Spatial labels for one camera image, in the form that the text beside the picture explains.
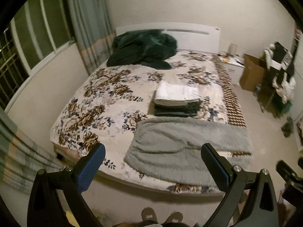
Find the floral bedsheet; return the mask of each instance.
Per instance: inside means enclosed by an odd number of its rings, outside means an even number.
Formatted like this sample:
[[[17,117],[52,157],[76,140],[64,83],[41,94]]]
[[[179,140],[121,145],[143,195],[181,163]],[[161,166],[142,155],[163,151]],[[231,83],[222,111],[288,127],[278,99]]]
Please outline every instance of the floral bedsheet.
[[[245,127],[236,95],[218,56],[180,51],[167,60],[171,70],[147,66],[101,65],[76,91],[51,129],[51,141],[87,155],[97,142],[106,147],[100,171],[150,189],[175,193],[211,192],[207,186],[180,185],[148,177],[124,162],[137,123],[154,117],[152,98],[158,84],[186,84],[199,89],[197,119]],[[231,151],[227,156],[241,156]]]

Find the window frame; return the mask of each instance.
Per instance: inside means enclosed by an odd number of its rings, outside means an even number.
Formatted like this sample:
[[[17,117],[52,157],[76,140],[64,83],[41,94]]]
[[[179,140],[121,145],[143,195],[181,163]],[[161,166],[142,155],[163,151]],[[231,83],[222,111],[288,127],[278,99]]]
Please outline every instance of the window frame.
[[[65,49],[67,49],[68,47],[70,47],[71,45],[73,45],[75,43],[75,40],[72,38],[71,36],[71,31],[69,29],[68,26],[68,22],[66,19],[66,13],[64,10],[64,6],[63,6],[63,0],[59,0],[60,3],[60,10],[61,10],[61,14],[63,17],[63,22],[64,22],[64,27],[66,29],[67,35],[69,37],[69,41],[66,42],[65,44],[63,44],[62,46],[60,46],[59,48],[56,47],[54,39],[52,37],[52,33],[48,24],[48,19],[47,19],[47,15],[45,12],[45,8],[44,8],[44,1],[40,0],[40,6],[41,6],[41,11],[42,11],[42,16],[43,16],[43,22],[44,25],[46,27],[46,31],[47,31],[47,35],[48,38],[51,42],[53,51],[47,55],[45,58],[43,58],[41,50],[39,48],[39,44],[37,43],[36,40],[36,36],[34,34],[33,31],[33,27],[32,27],[32,23],[31,23],[31,18],[30,18],[30,14],[29,14],[29,9],[28,9],[28,1],[25,2],[25,16],[26,16],[26,22],[28,25],[28,29],[31,35],[31,40],[34,44],[34,48],[37,52],[37,55],[40,58],[40,62],[34,66],[33,69],[30,68],[27,59],[25,58],[25,54],[23,53],[20,41],[19,41],[19,37],[18,37],[18,33],[16,30],[16,24],[15,24],[15,18],[13,18],[10,22],[10,27],[11,27],[11,33],[12,33],[12,38],[13,38],[13,43],[16,47],[16,50],[18,52],[20,61],[22,63],[22,65],[25,68],[25,71],[28,74],[28,78],[23,82],[23,84],[18,88],[18,90],[15,92],[15,94],[13,95],[13,97],[11,98],[11,100],[9,101],[9,103],[7,104],[6,108],[5,108],[5,113],[8,113],[10,108],[13,106],[14,102],[16,101],[16,99],[18,98],[18,96],[21,94],[21,92],[25,89],[25,87],[28,85],[28,83],[35,77],[35,75],[41,71],[48,63],[50,63],[57,55],[59,55],[62,51],[64,51]]]

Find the tiled floor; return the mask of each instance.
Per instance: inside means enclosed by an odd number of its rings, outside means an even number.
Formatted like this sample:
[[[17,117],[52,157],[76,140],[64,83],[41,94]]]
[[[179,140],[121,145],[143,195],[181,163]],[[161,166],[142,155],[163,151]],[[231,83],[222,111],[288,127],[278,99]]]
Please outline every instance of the tiled floor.
[[[235,91],[254,147],[251,171],[268,169],[278,195],[284,181],[275,171],[276,162],[283,159],[295,171],[300,172],[294,135],[289,138],[283,136],[281,126],[285,117],[279,120],[271,113],[262,113],[251,92],[237,87]],[[159,222],[165,221],[171,212],[180,211],[184,215],[184,222],[193,226],[196,222],[206,222],[222,199],[218,196],[197,197],[149,192],[99,176],[95,177],[88,191],[82,195],[91,209],[105,213],[113,224],[138,222],[141,220],[142,209],[149,206],[155,210]]]

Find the cardboard box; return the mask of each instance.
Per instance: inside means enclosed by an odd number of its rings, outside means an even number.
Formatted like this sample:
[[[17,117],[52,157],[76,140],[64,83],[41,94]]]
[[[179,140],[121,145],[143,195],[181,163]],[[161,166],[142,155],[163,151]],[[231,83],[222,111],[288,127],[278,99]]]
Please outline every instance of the cardboard box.
[[[240,79],[240,86],[244,90],[254,91],[260,84],[267,71],[266,62],[251,55],[244,55],[245,69]]]

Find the slipper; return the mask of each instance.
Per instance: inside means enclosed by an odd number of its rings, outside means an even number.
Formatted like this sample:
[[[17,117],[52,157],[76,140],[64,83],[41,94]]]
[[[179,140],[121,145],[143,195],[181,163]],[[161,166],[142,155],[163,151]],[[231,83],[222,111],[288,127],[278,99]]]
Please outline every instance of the slipper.
[[[150,207],[146,207],[146,208],[144,208],[142,210],[141,217],[142,217],[143,221],[145,221],[145,220],[151,220],[151,221],[154,221],[154,222],[158,223],[156,213]]]
[[[169,217],[164,223],[181,223],[182,220],[183,214],[178,211],[174,211],[169,215]]]

